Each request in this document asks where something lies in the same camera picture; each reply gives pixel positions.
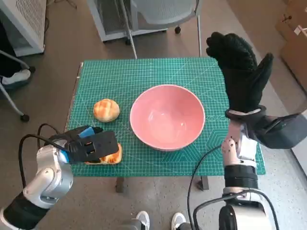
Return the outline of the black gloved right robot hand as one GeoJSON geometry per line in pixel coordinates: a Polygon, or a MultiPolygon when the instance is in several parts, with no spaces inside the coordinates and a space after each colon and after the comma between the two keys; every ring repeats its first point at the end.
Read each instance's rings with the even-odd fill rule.
{"type": "Polygon", "coordinates": [[[214,32],[206,43],[208,56],[216,59],[223,73],[229,108],[243,113],[257,110],[272,72],[273,54],[258,63],[252,46],[234,33],[214,32]]]}

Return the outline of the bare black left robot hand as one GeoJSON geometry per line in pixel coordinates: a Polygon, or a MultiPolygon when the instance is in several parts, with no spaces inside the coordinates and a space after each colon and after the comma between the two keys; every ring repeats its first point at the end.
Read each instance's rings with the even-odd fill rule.
{"type": "Polygon", "coordinates": [[[81,126],[69,131],[66,131],[63,134],[63,139],[67,140],[68,142],[70,141],[75,141],[81,138],[86,138],[89,136],[92,136],[94,134],[98,134],[100,132],[102,132],[103,129],[96,126],[81,126]]]}

